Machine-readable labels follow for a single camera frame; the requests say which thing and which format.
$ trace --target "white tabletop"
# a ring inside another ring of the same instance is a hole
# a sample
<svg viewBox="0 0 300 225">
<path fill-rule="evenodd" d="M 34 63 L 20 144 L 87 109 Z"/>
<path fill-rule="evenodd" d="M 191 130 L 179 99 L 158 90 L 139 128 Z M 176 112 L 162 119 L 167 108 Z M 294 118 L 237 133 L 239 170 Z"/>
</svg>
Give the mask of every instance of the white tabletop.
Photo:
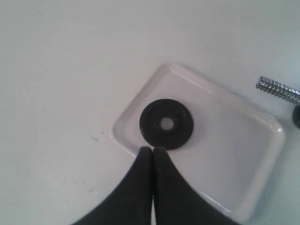
<svg viewBox="0 0 300 225">
<path fill-rule="evenodd" d="M 298 0 L 0 0 L 0 223 L 70 224 L 134 158 L 112 124 L 183 63 L 274 115 L 286 145 L 249 224 L 299 224 L 300 131 L 260 75 L 300 89 Z"/>
</svg>

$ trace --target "black rubber piece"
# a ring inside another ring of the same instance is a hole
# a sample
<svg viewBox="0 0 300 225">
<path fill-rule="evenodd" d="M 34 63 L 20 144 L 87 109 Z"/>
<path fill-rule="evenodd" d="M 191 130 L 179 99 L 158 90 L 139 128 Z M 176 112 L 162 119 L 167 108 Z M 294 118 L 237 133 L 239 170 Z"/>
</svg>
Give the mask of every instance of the black rubber piece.
<svg viewBox="0 0 300 225">
<path fill-rule="evenodd" d="M 157 225 L 238 225 L 202 199 L 184 180 L 165 148 L 153 150 Z"/>
<path fill-rule="evenodd" d="M 150 225 L 153 183 L 152 150 L 141 147 L 115 190 L 74 225 Z"/>
<path fill-rule="evenodd" d="M 161 128 L 163 118 L 170 118 L 173 121 L 170 130 Z M 194 121 L 189 110 L 172 99 L 160 99 L 150 103 L 140 117 L 142 136 L 153 147 L 177 149 L 189 140 L 193 129 Z"/>
<path fill-rule="evenodd" d="M 295 106 L 294 112 L 292 113 L 292 121 L 296 127 L 300 128 L 300 105 Z"/>
</svg>

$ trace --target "white plastic tray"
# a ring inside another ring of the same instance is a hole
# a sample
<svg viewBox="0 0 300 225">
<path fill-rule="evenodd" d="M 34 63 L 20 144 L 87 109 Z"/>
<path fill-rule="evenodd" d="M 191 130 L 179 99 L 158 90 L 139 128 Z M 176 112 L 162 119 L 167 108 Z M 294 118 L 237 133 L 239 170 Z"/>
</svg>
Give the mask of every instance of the white plastic tray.
<svg viewBox="0 0 300 225">
<path fill-rule="evenodd" d="M 237 222 L 247 221 L 284 145 L 282 126 L 240 97 L 171 64 L 151 77 L 115 122 L 116 143 L 133 155 L 149 145 L 139 118 L 149 103 L 161 98 L 181 102 L 194 118 L 189 141 L 169 151 L 178 170 L 216 209 Z"/>
</svg>

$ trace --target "rubber grommet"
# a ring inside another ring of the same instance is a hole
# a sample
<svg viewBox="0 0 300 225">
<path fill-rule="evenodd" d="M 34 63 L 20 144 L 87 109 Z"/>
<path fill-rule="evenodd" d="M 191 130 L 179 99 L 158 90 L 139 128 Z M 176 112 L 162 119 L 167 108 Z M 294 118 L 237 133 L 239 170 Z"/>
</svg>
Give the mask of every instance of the rubber grommet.
<svg viewBox="0 0 300 225">
<path fill-rule="evenodd" d="M 292 121 L 296 127 L 300 128 L 300 105 L 295 106 L 294 112 L 292 113 Z"/>
<path fill-rule="evenodd" d="M 173 121 L 170 130 L 161 127 L 163 118 L 170 118 Z M 189 140 L 193 129 L 194 121 L 189 110 L 172 99 L 160 99 L 150 103 L 140 117 L 142 136 L 153 147 L 177 149 Z"/>
</svg>

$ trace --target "washer center hole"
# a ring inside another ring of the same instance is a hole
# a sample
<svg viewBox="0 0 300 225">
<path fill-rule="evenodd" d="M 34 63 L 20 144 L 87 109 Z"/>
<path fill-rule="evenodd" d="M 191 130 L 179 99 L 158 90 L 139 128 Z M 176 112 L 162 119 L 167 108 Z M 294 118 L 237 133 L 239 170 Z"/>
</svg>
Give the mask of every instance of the washer center hole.
<svg viewBox="0 0 300 225">
<path fill-rule="evenodd" d="M 174 127 L 174 121 L 169 117 L 164 117 L 160 121 L 160 127 L 163 130 L 171 130 Z"/>
</svg>

